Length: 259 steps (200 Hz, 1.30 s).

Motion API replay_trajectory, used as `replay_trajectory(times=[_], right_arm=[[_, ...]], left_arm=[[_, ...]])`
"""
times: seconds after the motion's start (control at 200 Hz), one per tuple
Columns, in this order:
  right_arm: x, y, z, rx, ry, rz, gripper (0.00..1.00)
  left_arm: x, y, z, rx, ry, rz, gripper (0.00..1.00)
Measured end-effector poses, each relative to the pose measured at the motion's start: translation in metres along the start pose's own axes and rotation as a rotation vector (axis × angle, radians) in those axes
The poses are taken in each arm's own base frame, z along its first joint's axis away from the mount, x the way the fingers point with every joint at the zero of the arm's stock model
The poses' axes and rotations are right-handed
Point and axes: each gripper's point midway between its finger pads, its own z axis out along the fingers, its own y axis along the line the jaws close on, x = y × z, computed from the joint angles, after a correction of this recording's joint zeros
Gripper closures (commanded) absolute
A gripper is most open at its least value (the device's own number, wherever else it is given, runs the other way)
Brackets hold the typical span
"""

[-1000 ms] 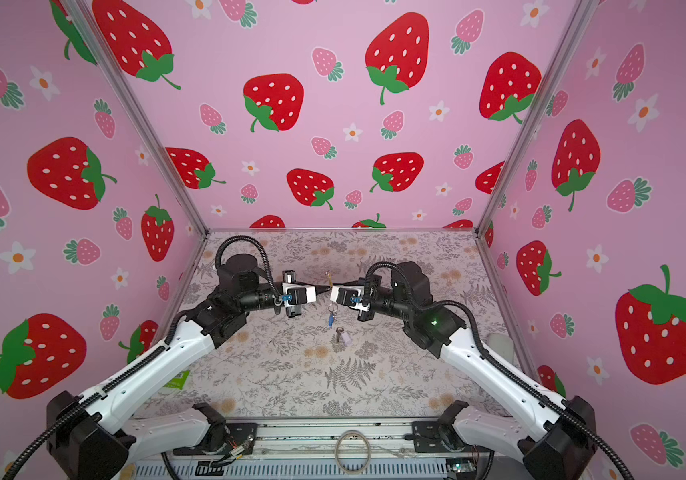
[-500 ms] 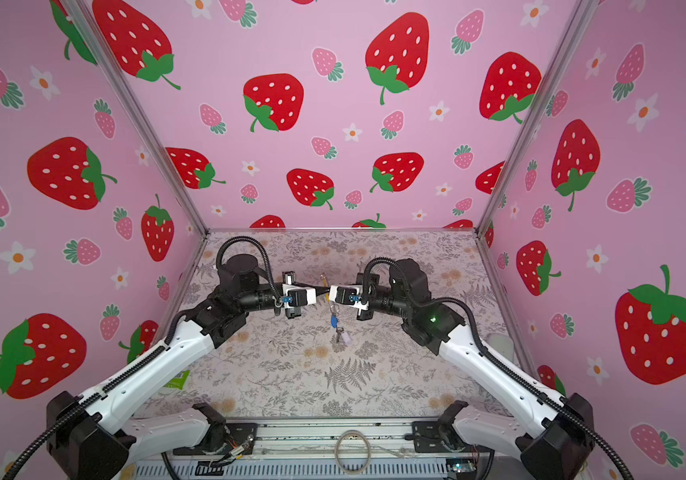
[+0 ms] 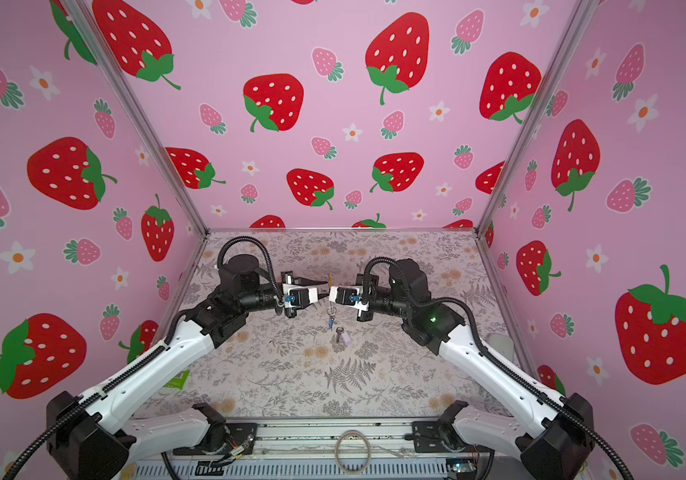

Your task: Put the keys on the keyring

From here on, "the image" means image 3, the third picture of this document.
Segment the metal keyring with yellow tag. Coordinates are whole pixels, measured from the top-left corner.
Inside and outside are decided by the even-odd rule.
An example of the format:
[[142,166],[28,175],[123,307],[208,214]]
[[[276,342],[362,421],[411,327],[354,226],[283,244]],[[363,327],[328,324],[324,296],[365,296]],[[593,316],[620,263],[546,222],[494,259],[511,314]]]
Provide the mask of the metal keyring with yellow tag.
[[331,274],[329,274],[327,276],[327,283],[328,283],[328,296],[327,296],[328,306],[327,306],[326,312],[327,312],[328,318],[329,318],[329,316],[336,318],[337,307],[336,307],[335,301],[333,299],[333,287],[334,287],[334,285],[333,285],[333,277]]

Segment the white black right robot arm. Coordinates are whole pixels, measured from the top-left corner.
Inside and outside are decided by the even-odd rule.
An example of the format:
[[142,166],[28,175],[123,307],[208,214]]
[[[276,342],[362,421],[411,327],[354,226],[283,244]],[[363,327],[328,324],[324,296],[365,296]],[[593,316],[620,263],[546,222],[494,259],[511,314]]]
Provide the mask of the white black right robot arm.
[[377,313],[400,318],[415,343],[468,374],[512,415],[511,421],[499,415],[485,420],[461,408],[450,428],[463,443],[518,457],[536,479],[576,478],[602,445],[586,399],[564,396],[497,353],[481,338],[465,302],[432,297],[414,260],[376,257],[356,285],[339,288],[334,299],[357,309],[360,321]]

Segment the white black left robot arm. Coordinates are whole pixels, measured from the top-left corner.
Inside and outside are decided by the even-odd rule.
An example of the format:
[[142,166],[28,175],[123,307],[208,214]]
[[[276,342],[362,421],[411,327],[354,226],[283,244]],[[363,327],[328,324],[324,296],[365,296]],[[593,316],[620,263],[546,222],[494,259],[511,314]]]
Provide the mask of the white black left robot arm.
[[223,453],[235,442],[226,419],[197,403],[146,420],[135,412],[190,364],[225,344],[252,312],[292,318],[335,293],[328,281],[285,272],[276,278],[257,257],[219,260],[220,283],[198,305],[179,313],[166,336],[106,381],[80,396],[63,392],[48,405],[53,433],[47,451],[70,479],[115,479],[126,465],[175,449]]

